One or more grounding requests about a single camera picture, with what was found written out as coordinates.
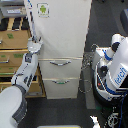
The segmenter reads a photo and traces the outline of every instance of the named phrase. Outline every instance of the black panel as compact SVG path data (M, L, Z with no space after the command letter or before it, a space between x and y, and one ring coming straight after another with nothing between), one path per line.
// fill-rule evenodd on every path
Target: black panel
M17 123L20 123L20 121L24 118L26 111L27 111L26 100L24 97L22 97L22 103L19 109L14 113L12 117L16 120Z

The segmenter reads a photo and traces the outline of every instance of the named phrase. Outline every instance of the wooden drawer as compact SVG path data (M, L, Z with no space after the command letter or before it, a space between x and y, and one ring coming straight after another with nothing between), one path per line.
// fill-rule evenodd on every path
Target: wooden drawer
M0 31L0 49L25 49L27 48L30 32L28 30L12 31L14 18L9 19L8 29Z
M47 99L77 98L79 79L44 79Z
M24 53L28 50L0 50L0 67L1 66L20 66Z
M82 66L82 59L69 60L39 60L41 74L44 78L67 78L80 77L80 70Z
M2 92L5 88L12 86L10 82L11 77L8 77L5 81L7 82L0 82L0 92ZM44 95L43 85L40 82L39 76L36 76L31 83L31 87L26 97L44 97Z
M19 67L0 67L0 77L12 77L18 70ZM35 73L36 76L40 75L39 67Z

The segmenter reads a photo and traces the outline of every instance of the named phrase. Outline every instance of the floor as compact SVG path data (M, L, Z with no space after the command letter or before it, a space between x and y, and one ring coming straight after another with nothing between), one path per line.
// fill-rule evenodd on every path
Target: floor
M128 8L128 1L120 0L92 0L89 32L86 40L85 52L92 51L92 44L108 47L111 37L115 33L126 36L120 22L120 12ZM81 72L80 87L87 91L90 84L84 80L91 80L88 69ZM77 99L47 100L46 98L27 99L27 115L19 124L19 128L36 128L44 125L79 125L83 128L93 128L91 115L97 116L101 128L105 118L101 115L98 103L93 97L92 89L89 93L78 92Z

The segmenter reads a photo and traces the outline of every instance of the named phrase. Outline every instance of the cable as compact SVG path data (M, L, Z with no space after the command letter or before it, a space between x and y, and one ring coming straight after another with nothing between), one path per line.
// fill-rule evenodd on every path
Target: cable
M82 81L89 82L91 86L90 86L89 90L87 90L86 92L85 91L82 91L81 88L80 88L80 86L79 86L78 87L79 88L79 91L82 92L82 93L88 93L88 92L90 92L91 89L92 89L92 83L89 80L82 80Z
M115 110L116 107L113 107L113 112L112 114L108 117L105 125L104 125L104 128L106 128L106 125L108 124L109 127L111 128L114 128L114 126L116 124L118 124L118 113L115 113L114 110Z
M97 44L92 44L92 46L91 46L91 51L92 52L94 52L93 49L92 49L93 46L96 46L97 48L99 48L99 46Z
M120 128L120 126L121 126L121 122L122 122L122 107L123 107L123 103L124 103L124 98L127 95L127 93L128 93L128 91L125 92L124 97L123 97L122 102L121 102L121 118L120 118L120 122L119 122L119 127L118 128Z

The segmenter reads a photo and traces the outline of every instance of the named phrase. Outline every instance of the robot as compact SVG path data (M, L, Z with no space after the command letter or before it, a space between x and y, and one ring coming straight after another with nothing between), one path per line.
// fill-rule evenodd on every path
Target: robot
M121 12L120 19L128 34L128 10ZM112 36L111 47L96 48L94 70L94 94L107 106L115 106L128 92L128 37Z

